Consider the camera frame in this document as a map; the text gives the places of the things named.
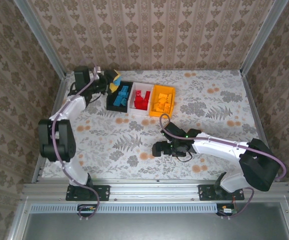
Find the table surface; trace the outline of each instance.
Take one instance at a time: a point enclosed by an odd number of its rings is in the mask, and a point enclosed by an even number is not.
[[[175,87],[171,121],[186,132],[200,129],[214,137],[242,142],[258,138],[238,70],[122,71],[121,78]],[[65,96],[73,82],[72,76]],[[153,157],[153,144],[166,140],[160,134],[159,118],[107,111],[106,96],[91,103],[71,126],[79,163],[92,178],[215,180],[236,167],[206,154],[195,154],[189,162],[167,155]],[[42,177],[65,175],[47,160]]]

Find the patterned tablecloth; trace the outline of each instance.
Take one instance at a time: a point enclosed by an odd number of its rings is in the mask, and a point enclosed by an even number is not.
[[[238,70],[123,71],[123,81],[173,86],[176,89],[171,121],[185,131],[200,129],[234,141],[257,138],[257,130]],[[72,77],[68,89],[74,81]],[[152,156],[152,146],[166,139],[158,117],[106,110],[106,97],[90,104],[71,123],[79,162],[98,179],[207,179],[235,166],[206,154],[189,162]],[[43,178],[62,178],[61,169],[48,160]]]

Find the metal bracket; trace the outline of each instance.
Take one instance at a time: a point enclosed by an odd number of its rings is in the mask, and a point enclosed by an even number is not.
[[[245,200],[244,191],[242,189],[238,189],[232,193],[223,190],[221,194],[217,194],[213,184],[198,185],[198,193],[200,201],[232,201],[233,197],[236,201]]]
[[[109,201],[110,185],[94,185],[92,187],[99,195],[100,201]],[[96,195],[90,190],[69,185],[65,195],[66,201],[97,201]]]

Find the ventilation grille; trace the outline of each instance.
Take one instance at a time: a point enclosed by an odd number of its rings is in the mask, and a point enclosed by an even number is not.
[[[32,204],[31,214],[77,213],[77,203]],[[102,214],[167,214],[167,213],[216,213],[216,203],[169,203],[169,204],[101,204],[98,213]]]

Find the orange tray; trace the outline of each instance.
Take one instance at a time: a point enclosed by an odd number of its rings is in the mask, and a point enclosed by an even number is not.
[[[172,94],[171,98],[171,106],[170,106],[170,112],[160,112],[160,111],[153,111],[154,104],[158,102],[159,100],[159,94]],[[154,85],[153,87],[153,93],[151,96],[151,103],[150,103],[150,110],[149,110],[149,116],[151,117],[160,117],[163,113],[168,114],[171,118],[174,110],[175,105],[175,96],[176,96],[176,89],[172,86],[161,86],[161,85]]]

